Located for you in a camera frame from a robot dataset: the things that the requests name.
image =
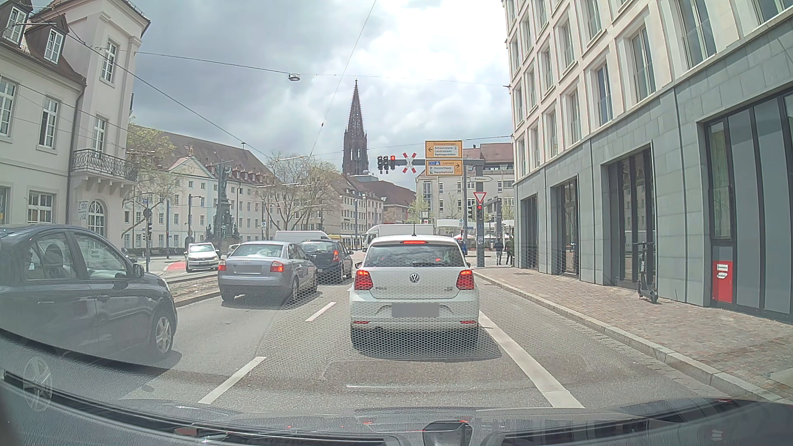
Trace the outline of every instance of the white truck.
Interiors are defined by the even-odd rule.
[[[422,236],[432,236],[435,235],[435,226],[434,225],[375,225],[372,226],[368,231],[366,231],[364,242],[363,242],[363,250],[366,250],[366,247],[372,243],[372,240],[382,237],[382,236],[405,236],[413,234],[413,231],[416,231],[415,234],[422,235]]]

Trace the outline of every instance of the cloud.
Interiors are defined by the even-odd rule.
[[[500,87],[509,79],[504,14],[498,2],[381,0],[352,57],[370,0],[136,4],[152,22],[142,52],[301,73],[300,82],[290,82],[279,73],[136,57],[136,73],[142,79],[266,154],[305,154],[313,149],[340,166],[356,76],[373,162],[377,155],[395,152],[380,149],[384,146],[511,132],[508,89]],[[348,60],[348,76],[339,83]],[[141,82],[136,82],[135,93],[141,125],[240,145]],[[415,186],[407,175],[389,175],[388,180]]]

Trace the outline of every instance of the brick sidewalk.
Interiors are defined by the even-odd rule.
[[[614,286],[510,267],[476,273],[575,310],[793,400],[768,376],[793,367],[793,325],[667,299],[660,305]]]

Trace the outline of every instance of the white volkswagen polo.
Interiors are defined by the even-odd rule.
[[[445,236],[372,240],[350,289],[350,335],[457,330],[476,342],[479,290],[457,242]]]

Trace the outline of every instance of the pedestrian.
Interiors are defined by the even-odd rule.
[[[501,255],[504,254],[504,243],[501,242],[501,237],[496,239],[493,247],[496,249],[496,258],[498,259],[496,265],[501,265]]]
[[[507,261],[505,263],[511,267],[515,266],[515,239],[509,237],[507,243],[504,244],[504,249],[507,250]]]

